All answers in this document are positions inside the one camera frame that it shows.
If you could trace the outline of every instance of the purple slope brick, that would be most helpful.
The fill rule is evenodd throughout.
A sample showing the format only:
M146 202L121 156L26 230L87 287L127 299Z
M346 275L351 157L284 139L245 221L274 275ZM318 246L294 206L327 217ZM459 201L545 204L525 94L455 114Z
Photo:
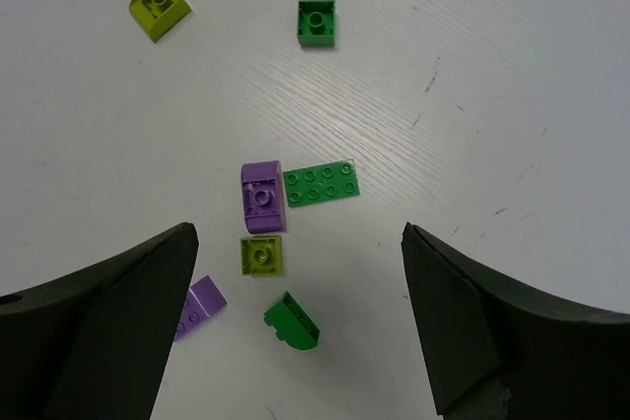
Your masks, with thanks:
M190 286L184 301L184 309L177 324L175 341L195 329L201 322L225 307L226 304L227 302L209 276Z
M240 180L247 231L250 233L284 231L280 162L243 164Z

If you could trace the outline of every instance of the green lego brick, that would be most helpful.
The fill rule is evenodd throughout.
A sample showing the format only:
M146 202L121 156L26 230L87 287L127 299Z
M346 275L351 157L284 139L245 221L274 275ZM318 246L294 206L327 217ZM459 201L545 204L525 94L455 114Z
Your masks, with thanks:
M335 1L297 3L297 40L302 46L335 46Z
M185 0L131 0L129 12L150 39L159 38L190 12Z
M289 207L358 196L354 161L331 162L283 173Z
M252 236L240 240L243 275L278 275L283 271L280 236Z
M317 346L319 329L288 292L265 312L265 323L274 327L278 339L291 348L305 350Z

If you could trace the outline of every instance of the green curved brick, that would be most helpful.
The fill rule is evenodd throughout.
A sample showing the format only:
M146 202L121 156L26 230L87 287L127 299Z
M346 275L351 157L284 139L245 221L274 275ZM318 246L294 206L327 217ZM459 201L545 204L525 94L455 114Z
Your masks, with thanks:
M240 240L243 275L278 275L283 271L280 236L252 236Z
M293 169L283 173L283 180L289 207L359 195L356 169L351 159Z
M129 13L150 39L158 41L190 12L185 0L131 0Z
M291 348L313 349L319 341L319 329L288 292L265 312L265 323Z

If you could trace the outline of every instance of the wood grain texture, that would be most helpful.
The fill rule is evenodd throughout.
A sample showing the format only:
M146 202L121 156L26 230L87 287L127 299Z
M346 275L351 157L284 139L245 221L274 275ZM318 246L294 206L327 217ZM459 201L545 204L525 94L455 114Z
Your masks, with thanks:
M630 311L630 0L337 0L321 51L297 0L187 1L152 44L129 0L0 0L0 293L188 220L228 301L173 347L154 418L435 418L408 220ZM240 165L347 157L361 196L288 211L285 276L242 277ZM262 321L286 289L313 352Z

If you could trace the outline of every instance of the lime green 1x1 brick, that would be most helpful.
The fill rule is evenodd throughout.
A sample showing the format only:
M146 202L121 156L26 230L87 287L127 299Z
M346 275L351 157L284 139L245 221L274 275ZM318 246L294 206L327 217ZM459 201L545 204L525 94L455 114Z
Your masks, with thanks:
M335 46L335 1L297 3L297 41L302 46Z
M283 173L289 207L358 196L354 161L331 162Z
M129 12L153 41L172 29L189 12L185 0L131 0Z
M278 275L283 271L283 241L280 236L241 238L243 275Z

